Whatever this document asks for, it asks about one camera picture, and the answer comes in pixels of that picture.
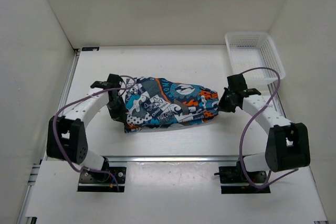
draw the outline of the white wall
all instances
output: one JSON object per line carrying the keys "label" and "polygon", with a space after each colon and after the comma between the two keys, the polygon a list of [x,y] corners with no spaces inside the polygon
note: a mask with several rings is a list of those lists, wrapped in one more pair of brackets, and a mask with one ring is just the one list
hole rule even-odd
{"label": "white wall", "polygon": [[285,113],[308,127],[311,169],[336,223],[336,0],[287,0],[270,33],[287,73]]}
{"label": "white wall", "polygon": [[0,222],[15,223],[73,50],[46,0],[0,0]]}
{"label": "white wall", "polygon": [[224,44],[268,31],[285,0],[49,0],[72,45]]}

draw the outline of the patterned fabric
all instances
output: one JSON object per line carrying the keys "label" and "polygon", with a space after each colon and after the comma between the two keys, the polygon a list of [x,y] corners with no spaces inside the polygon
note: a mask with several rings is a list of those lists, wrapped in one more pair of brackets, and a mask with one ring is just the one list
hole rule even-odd
{"label": "patterned fabric", "polygon": [[[126,79],[125,83],[129,87],[133,81]],[[128,111],[125,132],[201,124],[218,114],[219,103],[216,91],[152,77],[136,78],[123,100]]]}

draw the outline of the blue and orange fabric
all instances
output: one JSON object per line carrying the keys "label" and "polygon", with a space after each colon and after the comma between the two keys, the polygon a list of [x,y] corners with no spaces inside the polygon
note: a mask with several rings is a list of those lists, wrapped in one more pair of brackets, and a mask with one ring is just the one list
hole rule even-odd
{"label": "blue and orange fabric", "polygon": [[[126,85],[133,85],[126,79]],[[218,94],[203,86],[170,82],[164,78],[136,78],[123,95],[127,109],[125,132],[172,124],[195,125],[218,115]]]}

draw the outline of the white plastic basket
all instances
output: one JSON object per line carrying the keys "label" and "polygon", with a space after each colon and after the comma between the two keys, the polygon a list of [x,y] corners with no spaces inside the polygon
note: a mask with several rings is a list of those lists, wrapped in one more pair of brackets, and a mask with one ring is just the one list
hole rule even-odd
{"label": "white plastic basket", "polygon": [[[233,74],[250,68],[268,67],[275,69],[281,79],[286,76],[272,38],[262,32],[235,32],[225,35]],[[272,71],[262,69],[244,74],[247,84],[264,85],[278,78]]]}

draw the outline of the perforated basket bottom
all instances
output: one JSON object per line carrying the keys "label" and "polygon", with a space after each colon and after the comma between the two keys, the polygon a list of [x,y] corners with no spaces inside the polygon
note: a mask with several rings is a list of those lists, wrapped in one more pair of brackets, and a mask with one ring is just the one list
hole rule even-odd
{"label": "perforated basket bottom", "polygon": [[[260,59],[260,52],[256,48],[251,49],[231,49],[231,57],[237,73],[250,68],[264,67]],[[249,78],[266,78],[264,70],[255,70],[244,74]]]}

